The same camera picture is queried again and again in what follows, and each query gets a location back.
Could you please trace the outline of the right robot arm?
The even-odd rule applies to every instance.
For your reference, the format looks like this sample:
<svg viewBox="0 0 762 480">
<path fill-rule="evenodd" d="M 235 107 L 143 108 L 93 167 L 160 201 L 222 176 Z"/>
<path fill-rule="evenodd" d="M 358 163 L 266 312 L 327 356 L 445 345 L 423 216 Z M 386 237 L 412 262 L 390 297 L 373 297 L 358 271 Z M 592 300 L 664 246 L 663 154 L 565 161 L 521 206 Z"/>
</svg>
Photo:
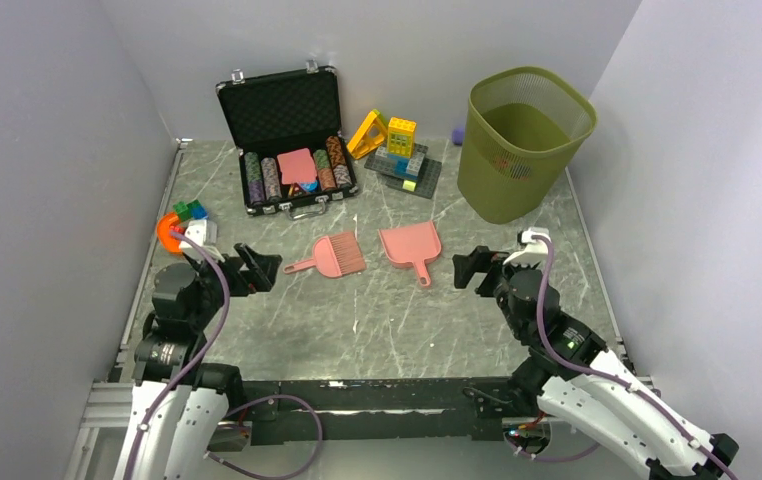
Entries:
<svg viewBox="0 0 762 480">
<path fill-rule="evenodd" d="M 730 477 L 739 444 L 678 414 L 592 328 L 563 311 L 548 280 L 552 262 L 543 242 L 514 253 L 478 246 L 454 255 L 455 288 L 483 275 L 476 294 L 496 301 L 513 337 L 528 350 L 504 389 L 472 386 L 464 394 L 484 412 L 563 420 L 642 479 Z"/>
</svg>

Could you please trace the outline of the pink hand brush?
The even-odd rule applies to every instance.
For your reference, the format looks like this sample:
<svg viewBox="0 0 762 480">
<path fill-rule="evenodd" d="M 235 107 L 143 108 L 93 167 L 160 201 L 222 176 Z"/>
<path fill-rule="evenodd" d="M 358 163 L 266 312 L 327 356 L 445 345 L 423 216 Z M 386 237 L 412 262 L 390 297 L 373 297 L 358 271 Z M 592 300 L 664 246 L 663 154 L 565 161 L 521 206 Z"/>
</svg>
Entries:
<svg viewBox="0 0 762 480">
<path fill-rule="evenodd" d="M 283 272 L 294 274 L 310 268 L 315 268 L 326 278 L 340 278 L 362 272 L 367 264 L 355 233 L 345 231 L 319 238 L 310 258 L 285 266 Z"/>
</svg>

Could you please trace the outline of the pink plastic dustpan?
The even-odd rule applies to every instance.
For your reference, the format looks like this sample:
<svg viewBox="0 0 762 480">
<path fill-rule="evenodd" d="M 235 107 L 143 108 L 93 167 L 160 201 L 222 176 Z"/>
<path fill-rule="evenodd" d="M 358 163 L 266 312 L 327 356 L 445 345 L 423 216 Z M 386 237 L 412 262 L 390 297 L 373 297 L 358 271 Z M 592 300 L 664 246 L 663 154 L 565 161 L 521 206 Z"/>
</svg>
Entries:
<svg viewBox="0 0 762 480">
<path fill-rule="evenodd" d="M 428 265 L 442 253 L 442 244 L 436 226 L 429 220 L 417 224 L 379 229 L 379 238 L 387 259 L 396 268 L 412 268 L 417 283 L 428 288 L 432 280 Z"/>
</svg>

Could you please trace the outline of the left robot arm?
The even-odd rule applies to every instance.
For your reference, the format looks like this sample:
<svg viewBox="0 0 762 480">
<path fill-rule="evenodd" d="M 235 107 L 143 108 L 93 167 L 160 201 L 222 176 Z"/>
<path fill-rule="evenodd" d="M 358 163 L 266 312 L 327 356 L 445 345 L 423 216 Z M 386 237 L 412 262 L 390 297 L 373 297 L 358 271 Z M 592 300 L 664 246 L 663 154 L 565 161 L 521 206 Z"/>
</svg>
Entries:
<svg viewBox="0 0 762 480">
<path fill-rule="evenodd" d="M 272 290 L 283 261 L 244 243 L 231 256 L 205 255 L 161 269 L 154 279 L 152 310 L 134 351 L 132 402 L 117 479 L 190 479 L 223 420 L 246 401 L 236 366 L 206 363 L 230 300 Z"/>
</svg>

